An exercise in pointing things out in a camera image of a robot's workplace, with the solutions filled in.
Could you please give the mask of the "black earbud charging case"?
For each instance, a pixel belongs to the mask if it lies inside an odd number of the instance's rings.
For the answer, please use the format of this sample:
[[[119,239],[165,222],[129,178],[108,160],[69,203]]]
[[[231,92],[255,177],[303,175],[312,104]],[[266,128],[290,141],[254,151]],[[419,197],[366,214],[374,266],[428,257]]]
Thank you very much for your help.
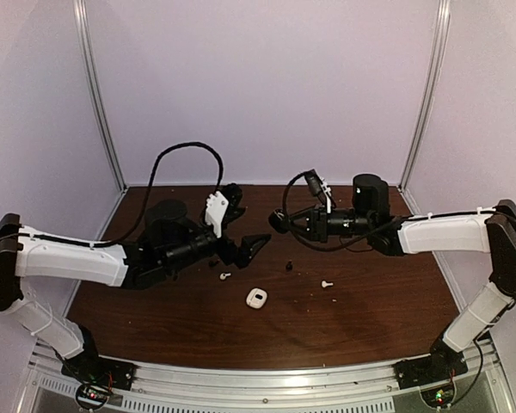
[[[288,232],[286,226],[286,217],[282,209],[275,209],[268,217],[268,223],[279,234]]]

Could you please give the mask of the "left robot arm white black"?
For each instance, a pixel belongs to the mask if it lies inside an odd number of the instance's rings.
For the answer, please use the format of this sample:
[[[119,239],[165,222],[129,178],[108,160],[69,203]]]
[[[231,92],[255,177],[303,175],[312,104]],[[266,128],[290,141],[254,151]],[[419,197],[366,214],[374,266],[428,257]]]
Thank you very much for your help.
[[[22,279],[52,277],[144,290],[212,256],[246,268],[271,237],[251,235],[240,243],[229,239],[227,225],[244,212],[215,193],[206,202],[203,222],[196,223],[188,218],[184,202],[162,200],[144,213],[144,229],[136,241],[118,243],[56,237],[22,225],[18,215],[9,213],[0,221],[0,313],[12,315],[50,345],[66,367],[97,382],[107,365],[91,333],[55,315]]]

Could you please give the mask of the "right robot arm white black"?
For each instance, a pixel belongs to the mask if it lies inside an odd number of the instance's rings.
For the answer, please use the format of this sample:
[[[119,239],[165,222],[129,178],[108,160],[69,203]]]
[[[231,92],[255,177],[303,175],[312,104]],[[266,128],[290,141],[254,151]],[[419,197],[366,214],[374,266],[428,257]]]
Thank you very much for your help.
[[[487,284],[445,328],[424,360],[429,379],[443,379],[457,356],[516,304],[516,204],[501,200],[496,206],[471,212],[396,216],[390,212],[389,185],[379,176],[353,178],[352,205],[335,206],[331,189],[314,170],[301,173],[320,205],[289,213],[286,206],[269,217],[279,233],[291,233],[302,245],[325,252],[330,237],[366,240],[385,256],[423,252],[475,251],[490,255]]]

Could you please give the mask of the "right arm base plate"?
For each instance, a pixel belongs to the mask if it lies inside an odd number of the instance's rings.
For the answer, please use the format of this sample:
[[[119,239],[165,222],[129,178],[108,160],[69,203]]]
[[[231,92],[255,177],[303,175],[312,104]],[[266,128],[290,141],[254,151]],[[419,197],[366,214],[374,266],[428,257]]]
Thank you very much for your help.
[[[430,354],[398,361],[393,368],[401,390],[446,381],[454,375],[468,372],[468,366],[461,354],[456,357]]]

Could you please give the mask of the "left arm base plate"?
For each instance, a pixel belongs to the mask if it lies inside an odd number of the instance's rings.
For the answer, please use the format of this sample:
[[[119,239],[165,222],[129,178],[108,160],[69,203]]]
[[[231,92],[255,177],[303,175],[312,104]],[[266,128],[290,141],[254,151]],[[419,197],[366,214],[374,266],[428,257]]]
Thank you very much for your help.
[[[130,362],[97,358],[61,359],[61,373],[81,384],[97,385],[105,390],[130,391],[136,366]]]

